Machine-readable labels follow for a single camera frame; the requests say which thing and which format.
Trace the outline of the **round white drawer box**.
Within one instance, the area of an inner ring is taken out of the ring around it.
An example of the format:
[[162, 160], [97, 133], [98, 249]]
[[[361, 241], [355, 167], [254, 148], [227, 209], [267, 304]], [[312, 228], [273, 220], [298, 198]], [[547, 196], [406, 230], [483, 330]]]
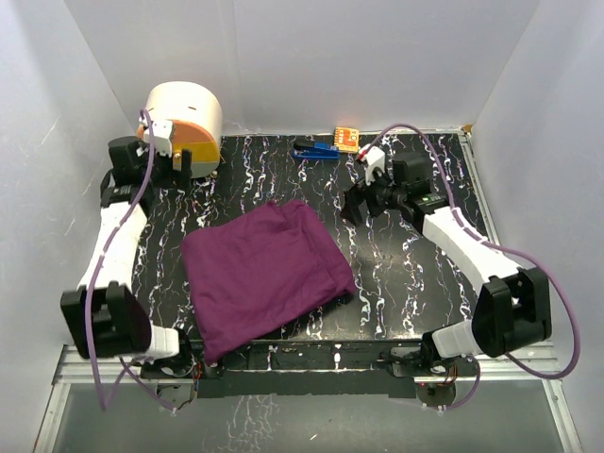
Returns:
[[223, 112], [217, 97], [207, 88], [188, 81], [163, 82], [149, 93], [140, 115], [136, 136], [141, 138], [142, 119], [166, 119], [175, 124], [174, 169], [180, 170], [181, 153], [192, 151], [192, 177], [211, 175], [220, 161]]

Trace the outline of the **purple cloth wrap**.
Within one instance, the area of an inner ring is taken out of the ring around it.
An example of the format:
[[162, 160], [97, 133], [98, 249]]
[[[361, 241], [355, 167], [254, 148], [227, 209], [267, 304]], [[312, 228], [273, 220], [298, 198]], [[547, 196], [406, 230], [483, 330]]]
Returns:
[[356, 291], [347, 259], [301, 200], [199, 228], [180, 249], [207, 364]]

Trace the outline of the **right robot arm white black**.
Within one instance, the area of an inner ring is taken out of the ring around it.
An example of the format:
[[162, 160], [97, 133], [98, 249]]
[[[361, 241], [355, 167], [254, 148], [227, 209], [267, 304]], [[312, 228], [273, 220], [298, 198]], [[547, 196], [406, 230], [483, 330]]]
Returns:
[[536, 267], [525, 269], [490, 247], [459, 209], [432, 190], [421, 154], [394, 157], [388, 172], [385, 153], [367, 145], [358, 161], [364, 174], [345, 192], [342, 218], [357, 227], [363, 221], [362, 205], [372, 217], [399, 211], [406, 223], [445, 252], [478, 296], [471, 319], [424, 334], [419, 350], [404, 356], [404, 361], [440, 375], [458, 357], [497, 358], [550, 338], [546, 274]]

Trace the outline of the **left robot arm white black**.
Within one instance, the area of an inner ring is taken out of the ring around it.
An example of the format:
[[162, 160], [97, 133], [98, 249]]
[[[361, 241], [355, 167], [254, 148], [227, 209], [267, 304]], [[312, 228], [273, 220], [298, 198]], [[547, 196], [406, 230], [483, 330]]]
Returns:
[[148, 158], [147, 144], [135, 136], [114, 139], [108, 148], [112, 167], [100, 184], [101, 225], [93, 254], [75, 289], [61, 295], [60, 309], [81, 358], [124, 356], [149, 373], [184, 378], [195, 362], [187, 334], [154, 325], [132, 290], [156, 185], [173, 172], [165, 158]]

